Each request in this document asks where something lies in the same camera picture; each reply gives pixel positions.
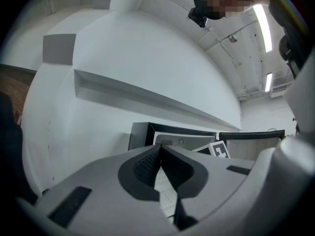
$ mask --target fluorescent light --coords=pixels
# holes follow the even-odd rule
[[[272,80],[272,73],[268,73],[267,74],[267,82],[266,82],[266,90],[265,90],[265,92],[269,92],[270,91],[271,80]]]
[[[271,44],[271,35],[270,35],[270,30],[269,30],[266,14],[261,4],[255,5],[254,11],[256,13],[256,16],[260,24],[262,36],[264,37],[266,52],[269,52],[272,50],[272,44]]]

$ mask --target ceiling light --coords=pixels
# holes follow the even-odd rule
[[[268,73],[267,74],[267,82],[266,82],[266,90],[265,90],[265,92],[269,92],[270,91],[271,80],[272,80],[272,73]]]
[[[260,24],[262,36],[264,37],[266,52],[269,52],[272,50],[272,44],[266,14],[261,4],[255,5],[253,8]]]

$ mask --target brick wall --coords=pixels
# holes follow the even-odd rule
[[[34,73],[0,65],[0,91],[11,97],[15,118],[22,115],[34,76]]]

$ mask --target white tile floor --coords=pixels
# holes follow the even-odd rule
[[[177,193],[173,189],[163,169],[157,173],[155,190],[160,192],[160,206],[166,217],[172,216],[175,213]]]

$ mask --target white ceiling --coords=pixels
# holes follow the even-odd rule
[[[53,0],[53,3],[55,10],[59,11],[78,3],[92,4],[92,0]],[[207,28],[211,28],[211,32],[188,19],[192,7],[193,0],[142,0],[139,9],[168,22],[199,45],[217,64],[241,101],[264,91],[267,73],[274,73],[277,85],[292,80],[290,70],[278,51],[284,31],[269,14],[267,7],[264,10],[273,44],[273,50],[268,53],[264,50],[260,26],[252,9],[233,18],[208,20]],[[20,25],[35,16],[44,15],[42,1],[32,0],[23,12]],[[236,43],[228,41],[233,33],[238,36]]]

